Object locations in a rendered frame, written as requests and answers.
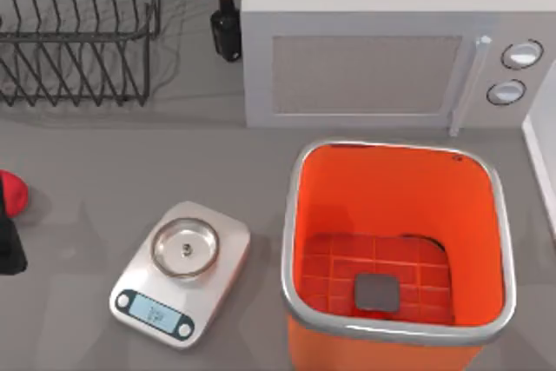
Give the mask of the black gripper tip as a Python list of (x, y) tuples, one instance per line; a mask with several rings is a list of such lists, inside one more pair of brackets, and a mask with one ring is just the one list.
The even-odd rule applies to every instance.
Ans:
[(8, 217), (0, 197), (0, 275), (18, 275), (28, 267), (16, 224)]

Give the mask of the dark bottle with red cap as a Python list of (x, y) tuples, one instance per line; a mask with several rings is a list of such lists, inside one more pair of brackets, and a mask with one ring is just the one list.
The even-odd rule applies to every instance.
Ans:
[(219, 7), (210, 17), (210, 28), (216, 53), (233, 63), (242, 57), (240, 11), (235, 0), (218, 0)]

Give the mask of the orange bin with metal rim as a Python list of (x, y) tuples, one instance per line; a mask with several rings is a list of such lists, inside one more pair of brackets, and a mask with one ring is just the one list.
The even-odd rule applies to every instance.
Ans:
[[(399, 280), (397, 312), (354, 305), (364, 273)], [(464, 371), (516, 309), (497, 172), (457, 149), (307, 146), (288, 190), (281, 291), (295, 371)]]

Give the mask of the pale microwave oven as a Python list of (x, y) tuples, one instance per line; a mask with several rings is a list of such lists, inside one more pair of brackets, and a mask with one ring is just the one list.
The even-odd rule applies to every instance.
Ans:
[[(251, 127), (449, 129), (473, 61), (492, 38), (464, 128), (522, 124), (556, 70), (556, 0), (242, 0), (246, 121)], [(540, 42), (524, 70), (501, 55)], [(495, 106), (487, 91), (520, 80)]]

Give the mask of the grey square pad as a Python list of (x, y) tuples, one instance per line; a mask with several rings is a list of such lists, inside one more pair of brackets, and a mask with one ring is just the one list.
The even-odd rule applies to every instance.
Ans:
[(365, 311), (397, 312), (400, 308), (399, 280), (388, 274), (358, 274), (354, 280), (354, 305)]

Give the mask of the microwave knob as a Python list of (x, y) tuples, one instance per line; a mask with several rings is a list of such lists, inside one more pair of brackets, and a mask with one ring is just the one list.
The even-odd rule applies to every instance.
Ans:
[(524, 70), (534, 66), (544, 54), (542, 44), (529, 39), (522, 43), (513, 43), (505, 48), (501, 63), (510, 70)]
[(509, 80), (493, 85), (486, 99), (495, 106), (508, 106), (518, 102), (526, 93), (526, 85), (520, 80)]

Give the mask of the silver kitchen scale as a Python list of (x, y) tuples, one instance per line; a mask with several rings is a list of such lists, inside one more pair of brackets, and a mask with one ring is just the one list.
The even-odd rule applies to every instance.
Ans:
[(248, 227), (194, 202), (169, 209), (111, 290), (120, 322), (176, 349), (203, 336), (237, 278)]

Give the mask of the red round object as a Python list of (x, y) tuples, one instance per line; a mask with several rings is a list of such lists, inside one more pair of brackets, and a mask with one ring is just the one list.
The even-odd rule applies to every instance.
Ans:
[(19, 216), (29, 203), (30, 192), (27, 184), (19, 176), (3, 169), (0, 169), (0, 183), (7, 216), (9, 218)]

